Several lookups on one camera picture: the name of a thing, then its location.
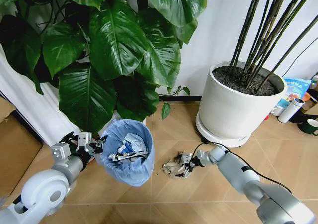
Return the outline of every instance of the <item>robotic arm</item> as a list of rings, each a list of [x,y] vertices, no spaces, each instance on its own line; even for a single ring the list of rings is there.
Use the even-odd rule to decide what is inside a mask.
[[[77,177],[90,159],[102,153],[106,138],[94,140],[92,133],[82,132],[78,136],[69,133],[51,146],[54,166],[25,183],[21,195],[0,211],[0,223],[37,224],[56,212],[74,189]],[[77,141],[73,153],[72,140]],[[211,152],[199,150],[196,157],[184,155],[182,160],[185,164],[183,177],[188,177],[197,166],[217,165],[233,188],[258,206],[257,214],[264,223],[312,224],[315,221],[313,213],[285,188],[261,183],[257,173],[225,147],[215,147]]]
[[[87,163],[95,154],[102,153],[105,140],[94,140],[89,132],[77,136],[69,133],[51,146],[54,166],[35,174],[25,183],[21,195],[0,211],[0,223],[37,224],[45,216],[55,213],[74,189],[76,179]],[[70,147],[76,148],[75,152],[71,153]]]
[[[305,204],[281,185],[260,182],[257,173],[247,163],[223,146],[217,146],[211,152],[199,150],[197,156],[186,165],[184,173],[189,175],[196,166],[204,167],[212,164],[218,167],[234,189],[245,194],[258,206],[256,212],[263,223],[314,223],[315,216]]]

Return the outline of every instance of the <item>mug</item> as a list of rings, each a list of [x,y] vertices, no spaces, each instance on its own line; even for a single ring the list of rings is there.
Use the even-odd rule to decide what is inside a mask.
[[[275,106],[273,110],[271,111],[271,114],[273,114],[274,116],[280,116],[280,114],[282,114],[284,110],[285,110],[285,107]]]
[[[314,136],[318,136],[318,132],[315,134],[315,131],[318,131],[318,121],[313,119],[308,119],[302,124],[297,124],[298,128],[307,134],[313,134]]]

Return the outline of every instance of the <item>soil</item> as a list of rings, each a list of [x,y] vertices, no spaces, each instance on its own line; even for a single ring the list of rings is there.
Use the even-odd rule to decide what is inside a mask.
[[[245,94],[254,95],[259,85],[264,80],[264,77],[260,74],[256,75],[254,81],[252,82],[249,88],[245,88],[246,84],[240,84],[239,79],[243,72],[243,69],[236,67],[236,71],[233,74],[229,74],[229,67],[222,66],[213,70],[213,75],[217,81],[223,85]],[[272,96],[277,94],[278,91],[276,87],[270,82],[267,81],[258,92],[258,96]]]

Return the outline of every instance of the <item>white planter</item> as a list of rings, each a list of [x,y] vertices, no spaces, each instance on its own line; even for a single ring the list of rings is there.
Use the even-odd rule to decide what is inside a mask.
[[[273,74],[269,80],[279,91],[276,95],[254,96],[235,91],[219,83],[212,73],[214,68],[228,65],[229,62],[223,62],[210,67],[198,118],[218,138],[242,140],[256,130],[285,94],[287,86],[281,77]],[[267,69],[260,70],[263,76],[268,73]]]

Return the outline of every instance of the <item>crumpled paper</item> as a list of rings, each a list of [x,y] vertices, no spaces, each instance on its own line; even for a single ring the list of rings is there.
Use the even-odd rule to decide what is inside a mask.
[[[179,152],[179,155],[176,158],[172,158],[169,162],[165,163],[162,166],[162,170],[169,174],[170,178],[175,178],[175,176],[184,169],[184,164],[181,163],[181,157],[183,152]]]

